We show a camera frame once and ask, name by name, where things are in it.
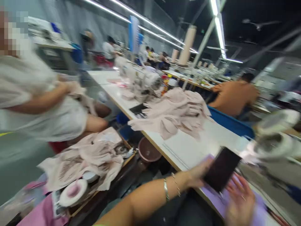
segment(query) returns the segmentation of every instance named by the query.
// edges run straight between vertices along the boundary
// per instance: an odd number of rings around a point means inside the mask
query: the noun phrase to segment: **silver bracelet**
[[[177,186],[177,189],[178,189],[178,196],[181,197],[181,192],[180,192],[180,189],[179,189],[179,186],[178,186],[178,183],[177,183],[177,181],[176,181],[176,177],[175,177],[175,174],[174,174],[174,173],[172,173],[172,177],[174,178],[175,183],[176,183],[176,186]]]
[[[168,195],[168,190],[167,190],[166,179],[164,179],[164,190],[165,190],[166,202],[168,202],[169,201],[169,195]]]

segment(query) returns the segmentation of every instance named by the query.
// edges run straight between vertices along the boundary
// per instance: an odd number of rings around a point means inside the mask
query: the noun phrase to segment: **paper tube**
[[[196,31],[197,31],[196,26],[193,26],[193,25],[189,26],[187,33],[186,33],[186,37],[185,37],[185,42],[184,42],[185,46],[184,46],[184,49],[181,51],[180,58],[178,61],[179,65],[187,65],[188,59],[190,57],[189,51],[193,45]]]
[[[172,51],[172,63],[174,63],[175,61],[176,61],[176,58],[177,58],[177,56],[178,56],[178,50],[176,50],[176,49],[174,49],[173,51]]]

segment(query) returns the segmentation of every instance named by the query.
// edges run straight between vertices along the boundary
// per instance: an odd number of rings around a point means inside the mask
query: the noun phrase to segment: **fluorescent light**
[[[124,20],[124,21],[126,21],[126,22],[128,22],[128,23],[131,23],[131,22],[130,22],[128,19],[126,19],[125,17],[123,17],[123,16],[121,16],[121,15],[119,15],[119,14],[113,12],[112,10],[109,10],[109,9],[103,7],[102,5],[100,5],[100,4],[96,3],[96,2],[93,2],[93,1],[91,1],[91,0],[84,0],[84,1],[86,1],[87,3],[90,3],[90,4],[92,4],[92,5],[96,6],[96,7],[98,7],[98,8],[100,8],[100,9],[102,9],[102,10],[104,10],[104,11],[106,11],[106,12],[108,12],[108,13],[110,13],[110,14],[116,16],[116,17],[118,17],[119,19],[122,19],[122,20]],[[158,38],[163,39],[164,41],[166,41],[166,42],[168,42],[168,43],[170,43],[170,44],[172,44],[172,45],[174,45],[174,46],[176,46],[176,47],[178,47],[178,48],[180,48],[180,49],[184,49],[183,47],[180,47],[179,45],[177,45],[177,44],[175,44],[175,43],[173,43],[173,42],[171,42],[171,41],[169,41],[169,40],[167,40],[167,39],[161,37],[160,35],[158,35],[158,34],[152,32],[152,31],[146,29],[145,27],[139,26],[139,28],[141,28],[142,30],[145,30],[146,32],[148,32],[148,33],[150,33],[150,34],[152,34],[152,35],[154,35],[154,36],[156,36],[156,37],[158,37]],[[194,49],[191,49],[190,52],[192,52],[192,53],[198,53],[198,52],[196,52]]]
[[[144,16],[140,15],[139,13],[137,13],[136,11],[132,10],[131,8],[127,7],[126,5],[124,5],[123,3],[117,1],[117,0],[110,0],[112,2],[114,2],[115,4],[121,6],[122,8],[124,8],[125,10],[127,10],[128,12],[134,14],[135,16],[139,17],[140,19],[144,20],[145,22],[147,22],[148,24],[150,24],[151,26],[155,27],[156,29],[158,29],[159,31],[163,32],[164,34],[168,35],[169,37],[171,37],[172,39],[176,40],[177,42],[181,43],[182,45],[185,45],[183,42],[181,42],[179,39],[177,39],[175,36],[172,36],[171,34],[169,34],[168,32],[166,32],[165,30],[163,30],[162,28],[160,28],[159,26],[157,26],[156,24],[154,24],[153,22],[151,22],[150,20],[148,20],[147,18],[145,18]]]
[[[178,46],[178,45],[174,44],[173,42],[171,42],[171,41],[169,41],[169,40],[167,40],[167,39],[163,38],[162,36],[160,36],[160,35],[158,35],[158,34],[156,34],[156,33],[152,32],[152,31],[150,31],[150,30],[146,29],[145,27],[142,27],[142,26],[140,26],[140,25],[139,25],[138,27],[139,27],[139,28],[141,28],[142,30],[145,30],[146,32],[148,32],[148,33],[150,33],[150,34],[152,34],[152,35],[154,35],[154,36],[158,37],[158,38],[161,38],[161,39],[163,39],[164,41],[167,41],[167,42],[169,42],[170,44],[173,44],[173,45],[175,45],[175,46],[176,46],[176,47],[178,47],[178,48],[181,48],[181,49],[183,49],[182,47],[180,47],[180,46]]]
[[[224,37],[223,37],[223,31],[222,31],[222,26],[221,26],[221,17],[218,17],[219,11],[218,11],[218,7],[217,7],[217,0],[210,0],[211,2],[211,8],[212,8],[212,12],[213,15],[215,16],[215,26],[216,26],[216,30],[217,30],[217,35],[218,35],[218,39],[219,39],[219,45],[221,48],[221,53],[222,53],[222,57],[224,59],[226,59],[226,52],[225,52],[225,43],[224,43]]]
[[[227,59],[227,58],[225,58],[225,60],[232,61],[232,62],[236,62],[236,63],[243,63],[243,62],[241,62],[241,61],[232,60],[232,59]]]
[[[210,0],[210,2],[211,2],[211,7],[212,7],[213,15],[217,16],[217,14],[219,13],[219,11],[217,9],[216,0]]]
[[[109,9],[103,7],[102,5],[100,5],[100,4],[96,3],[96,2],[93,2],[93,1],[91,1],[91,0],[84,0],[84,1],[86,1],[86,2],[88,2],[88,3],[90,3],[90,4],[94,5],[94,6],[96,6],[96,7],[98,7],[98,8],[101,8],[102,10],[107,11],[108,13],[111,13],[112,15],[118,17],[119,19],[122,19],[122,20],[124,20],[124,21],[130,23],[130,21],[129,21],[128,19],[126,19],[125,17],[120,16],[119,14],[113,12],[112,10],[109,10]]]

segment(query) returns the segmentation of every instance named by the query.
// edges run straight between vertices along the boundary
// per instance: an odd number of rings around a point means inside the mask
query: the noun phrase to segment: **dark hair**
[[[241,76],[241,79],[248,83],[250,83],[254,78],[255,78],[255,76],[252,73],[244,73]]]
[[[115,40],[111,37],[111,36],[108,36],[108,42],[112,42],[113,44],[115,44]]]

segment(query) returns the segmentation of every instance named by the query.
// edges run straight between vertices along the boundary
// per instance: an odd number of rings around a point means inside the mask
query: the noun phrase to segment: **orange shirt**
[[[230,81],[212,87],[216,100],[209,106],[229,116],[237,116],[246,104],[252,104],[259,96],[258,90],[245,81]]]

